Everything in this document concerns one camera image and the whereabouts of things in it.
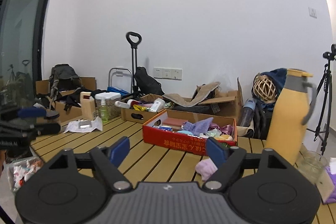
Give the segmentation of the yellow white plush toy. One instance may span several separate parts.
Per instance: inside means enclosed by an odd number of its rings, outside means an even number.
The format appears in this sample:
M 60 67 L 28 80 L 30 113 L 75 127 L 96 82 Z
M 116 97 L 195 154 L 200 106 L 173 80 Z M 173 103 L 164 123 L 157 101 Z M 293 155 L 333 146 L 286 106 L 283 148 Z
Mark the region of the yellow white plush toy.
M 233 141 L 233 137 L 231 135 L 221 135 L 219 136 L 220 140 L 228 140 L 228 141 Z

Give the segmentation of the lilac fluffy towel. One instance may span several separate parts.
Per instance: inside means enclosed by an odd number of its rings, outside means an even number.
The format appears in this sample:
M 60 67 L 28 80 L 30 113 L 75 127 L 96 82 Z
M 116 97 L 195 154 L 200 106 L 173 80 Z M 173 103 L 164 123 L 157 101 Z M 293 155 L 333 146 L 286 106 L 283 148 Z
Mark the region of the lilac fluffy towel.
M 201 176 L 202 181 L 207 181 L 217 170 L 217 166 L 210 158 L 201 160 L 195 166 L 195 172 Z

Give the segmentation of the iridescent mesh bath puff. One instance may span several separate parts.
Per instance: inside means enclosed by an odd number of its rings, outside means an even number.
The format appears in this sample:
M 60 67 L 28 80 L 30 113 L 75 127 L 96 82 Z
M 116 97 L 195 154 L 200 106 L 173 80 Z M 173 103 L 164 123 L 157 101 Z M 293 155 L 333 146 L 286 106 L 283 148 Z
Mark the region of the iridescent mesh bath puff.
M 206 132 L 206 136 L 213 137 L 213 138 L 220 137 L 221 134 L 222 134 L 221 130 L 219 130 L 217 128 L 214 128 L 212 130 L 208 130 Z

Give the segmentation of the pink satin scrunchie bonnet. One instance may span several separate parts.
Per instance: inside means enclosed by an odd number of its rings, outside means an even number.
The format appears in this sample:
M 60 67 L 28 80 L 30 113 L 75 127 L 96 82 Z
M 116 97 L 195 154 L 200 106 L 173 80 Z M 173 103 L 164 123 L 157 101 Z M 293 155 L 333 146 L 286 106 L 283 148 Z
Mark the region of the pink satin scrunchie bonnet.
M 211 123 L 209 126 L 209 131 L 210 130 L 214 130 L 217 129 L 219 130 L 222 134 L 226 134 L 226 135 L 232 135 L 234 133 L 234 128 L 232 125 L 228 124 L 225 126 L 219 126 L 216 123 Z

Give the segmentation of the purple knit cloth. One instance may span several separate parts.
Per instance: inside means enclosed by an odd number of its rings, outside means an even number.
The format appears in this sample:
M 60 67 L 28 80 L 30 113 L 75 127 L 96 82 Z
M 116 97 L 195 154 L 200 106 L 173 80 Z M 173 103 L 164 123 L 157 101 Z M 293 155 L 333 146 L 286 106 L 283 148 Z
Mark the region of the purple knit cloth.
M 199 136 L 199 134 L 205 134 L 209 130 L 209 127 L 212 124 L 213 119 L 214 119 L 213 117 L 210 117 L 195 123 L 185 122 L 182 125 L 182 128 L 183 130 L 189 131 L 195 136 Z

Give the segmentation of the pink layered sponge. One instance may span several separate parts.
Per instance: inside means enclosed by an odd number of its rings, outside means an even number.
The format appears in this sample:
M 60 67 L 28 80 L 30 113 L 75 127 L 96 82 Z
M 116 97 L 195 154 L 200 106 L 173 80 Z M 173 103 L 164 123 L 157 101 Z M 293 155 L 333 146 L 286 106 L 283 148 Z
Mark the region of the pink layered sponge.
M 173 130 L 181 130 L 183 125 L 186 124 L 187 120 L 177 119 L 177 118 L 167 118 L 162 122 L 163 126 L 169 126 Z

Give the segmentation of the blue handkerchief tissue pack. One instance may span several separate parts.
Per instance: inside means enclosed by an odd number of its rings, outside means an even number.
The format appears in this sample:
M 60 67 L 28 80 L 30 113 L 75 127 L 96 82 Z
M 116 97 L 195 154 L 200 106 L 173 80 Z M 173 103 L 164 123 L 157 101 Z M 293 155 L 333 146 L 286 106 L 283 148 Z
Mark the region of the blue handkerchief tissue pack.
M 170 131 L 173 132 L 173 128 L 170 126 L 158 126 L 159 130 L 163 130 L 163 131 Z

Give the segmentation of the red cardboard tray box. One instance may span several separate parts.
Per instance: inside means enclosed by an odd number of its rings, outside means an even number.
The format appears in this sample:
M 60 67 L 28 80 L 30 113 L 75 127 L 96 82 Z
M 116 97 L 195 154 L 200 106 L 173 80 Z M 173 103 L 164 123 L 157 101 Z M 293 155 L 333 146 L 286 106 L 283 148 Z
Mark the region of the red cardboard tray box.
M 232 146 L 235 145 L 238 140 L 236 135 L 235 118 L 189 113 L 175 110 L 164 110 L 142 125 L 143 141 L 148 144 L 153 144 L 168 149 L 189 152 L 195 155 L 207 155 L 205 138 L 190 134 L 179 133 L 177 132 L 177 130 L 169 131 L 159 129 L 159 126 L 163 126 L 163 122 L 169 118 L 182 119 L 190 123 L 196 123 L 207 118 L 212 118 L 213 122 L 221 127 L 227 125 L 231 125 L 233 127 L 233 139 L 222 140 L 222 143 L 226 143 Z

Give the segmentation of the white paper leaflet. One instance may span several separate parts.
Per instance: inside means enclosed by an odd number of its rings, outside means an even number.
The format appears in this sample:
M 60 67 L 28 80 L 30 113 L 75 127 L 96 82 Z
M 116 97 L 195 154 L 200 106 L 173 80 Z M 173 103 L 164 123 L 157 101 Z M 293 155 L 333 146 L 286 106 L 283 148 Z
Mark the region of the white paper leaflet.
M 80 119 L 77 121 L 71 121 L 66 126 L 64 132 L 71 133 L 89 133 L 94 130 L 102 131 L 103 125 L 100 117 L 96 117 L 94 120 Z

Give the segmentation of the white tube bottle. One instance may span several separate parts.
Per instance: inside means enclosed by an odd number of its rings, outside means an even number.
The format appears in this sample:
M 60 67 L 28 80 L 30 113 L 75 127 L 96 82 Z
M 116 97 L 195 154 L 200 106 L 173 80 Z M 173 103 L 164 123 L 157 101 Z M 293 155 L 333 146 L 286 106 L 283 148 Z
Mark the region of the white tube bottle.
M 134 99 L 129 99 L 127 102 L 116 101 L 114 105 L 123 109 L 132 109 L 134 105 L 139 105 L 140 102 Z

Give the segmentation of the large brown cardboard box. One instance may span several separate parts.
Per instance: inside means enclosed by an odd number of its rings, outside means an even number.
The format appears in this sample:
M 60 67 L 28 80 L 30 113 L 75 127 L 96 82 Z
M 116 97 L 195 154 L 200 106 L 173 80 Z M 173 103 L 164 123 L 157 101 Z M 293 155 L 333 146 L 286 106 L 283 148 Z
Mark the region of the large brown cardboard box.
M 235 118 L 238 121 L 243 106 L 242 87 L 239 78 L 237 78 L 237 87 L 237 90 L 228 92 L 216 90 L 214 98 L 207 99 L 191 108 L 177 107 L 177 110 Z

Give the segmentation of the floor cardboard box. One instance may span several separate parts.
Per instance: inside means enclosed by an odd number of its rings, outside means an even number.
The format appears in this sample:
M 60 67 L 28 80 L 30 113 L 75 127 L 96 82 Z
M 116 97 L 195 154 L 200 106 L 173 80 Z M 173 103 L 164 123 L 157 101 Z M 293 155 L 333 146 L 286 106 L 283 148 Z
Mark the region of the floor cardboard box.
M 35 82 L 36 93 L 47 97 L 54 108 L 59 113 L 59 121 L 61 123 L 73 119 L 78 119 L 82 115 L 79 105 L 80 93 L 76 90 L 66 90 L 60 92 L 58 101 L 53 101 L 49 97 L 49 80 L 41 80 Z

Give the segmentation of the dark blue cloth bag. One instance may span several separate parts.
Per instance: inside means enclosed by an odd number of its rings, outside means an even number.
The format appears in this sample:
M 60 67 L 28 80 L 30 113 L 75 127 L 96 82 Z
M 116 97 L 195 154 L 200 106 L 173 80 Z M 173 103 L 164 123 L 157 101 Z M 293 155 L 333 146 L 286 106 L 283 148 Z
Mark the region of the dark blue cloth bag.
M 279 69 L 275 69 L 272 71 L 268 71 L 268 72 L 263 72 L 263 73 L 258 73 L 261 75 L 266 75 L 269 78 L 272 79 L 272 81 L 274 82 L 274 84 L 276 85 L 276 89 L 277 89 L 277 99 L 285 85 L 285 80 L 286 80 L 286 73 L 287 70 L 285 68 L 279 68 Z M 267 110 L 267 111 L 273 111 L 275 103 L 265 103 L 261 100 L 259 100 L 258 98 L 256 98 L 253 94 L 252 96 L 257 100 L 257 102 L 259 102 L 261 104 L 261 107 L 263 110 Z

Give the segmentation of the black backpack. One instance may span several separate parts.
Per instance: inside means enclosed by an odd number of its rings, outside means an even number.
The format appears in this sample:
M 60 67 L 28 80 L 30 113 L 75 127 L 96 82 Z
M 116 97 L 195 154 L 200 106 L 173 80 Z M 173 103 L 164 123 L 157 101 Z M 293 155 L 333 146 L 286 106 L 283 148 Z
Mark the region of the black backpack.
M 81 78 L 69 64 L 58 64 L 51 69 L 49 77 L 49 95 L 53 101 L 58 101 L 60 92 L 66 90 L 81 91 L 84 85 Z

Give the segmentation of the purple tissue pack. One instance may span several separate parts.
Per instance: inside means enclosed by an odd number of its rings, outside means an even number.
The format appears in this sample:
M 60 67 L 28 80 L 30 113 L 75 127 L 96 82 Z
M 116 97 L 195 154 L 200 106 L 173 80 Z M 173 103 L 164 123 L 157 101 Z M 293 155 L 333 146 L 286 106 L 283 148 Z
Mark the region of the purple tissue pack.
M 331 157 L 329 164 L 323 170 L 316 183 L 323 204 L 335 203 L 336 201 L 336 174 L 335 157 Z

